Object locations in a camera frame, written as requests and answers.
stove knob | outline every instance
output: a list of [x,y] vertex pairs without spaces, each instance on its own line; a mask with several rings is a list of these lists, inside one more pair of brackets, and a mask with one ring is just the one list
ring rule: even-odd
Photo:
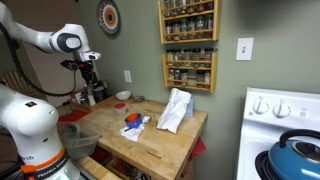
[[269,110],[268,103],[263,101],[263,97],[259,97],[260,101],[253,105],[253,110],[257,114],[266,113]]
[[278,118],[284,118],[290,115],[291,109],[287,104],[284,103],[283,99],[280,99],[280,104],[273,108],[273,113]]

kettle handle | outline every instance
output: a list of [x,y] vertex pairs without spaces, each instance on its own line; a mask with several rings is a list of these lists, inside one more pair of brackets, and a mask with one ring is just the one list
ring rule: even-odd
[[294,136],[309,136],[320,139],[320,132],[309,129],[294,129],[287,131],[280,136],[280,148],[285,148],[287,140]]

wooden kitchen island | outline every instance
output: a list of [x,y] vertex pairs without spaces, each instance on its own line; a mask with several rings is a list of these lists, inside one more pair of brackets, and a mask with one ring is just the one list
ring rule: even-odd
[[[174,134],[156,129],[166,104],[147,100],[135,102],[132,98],[119,101],[115,96],[105,101],[102,107],[77,121],[81,127],[101,134],[97,145],[153,179],[179,179],[201,134],[207,113],[194,111],[193,117],[181,121]],[[126,115],[119,116],[114,109],[120,102],[126,104]],[[126,127],[124,119],[131,113],[151,117],[136,142],[120,134],[120,129]]]

blue tea kettle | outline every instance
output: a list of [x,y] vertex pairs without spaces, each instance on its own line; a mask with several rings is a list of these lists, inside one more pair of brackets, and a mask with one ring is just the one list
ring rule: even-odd
[[320,179],[320,148],[312,143],[289,140],[308,136],[320,140],[320,132],[295,129],[283,133],[268,152],[270,166],[282,180]]

wall outlet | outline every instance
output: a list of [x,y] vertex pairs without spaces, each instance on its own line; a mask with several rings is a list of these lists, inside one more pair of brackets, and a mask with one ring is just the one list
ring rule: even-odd
[[132,83],[130,71],[129,70],[124,70],[123,73],[124,73],[124,80],[126,82]]
[[239,38],[236,60],[250,61],[252,55],[253,38]]

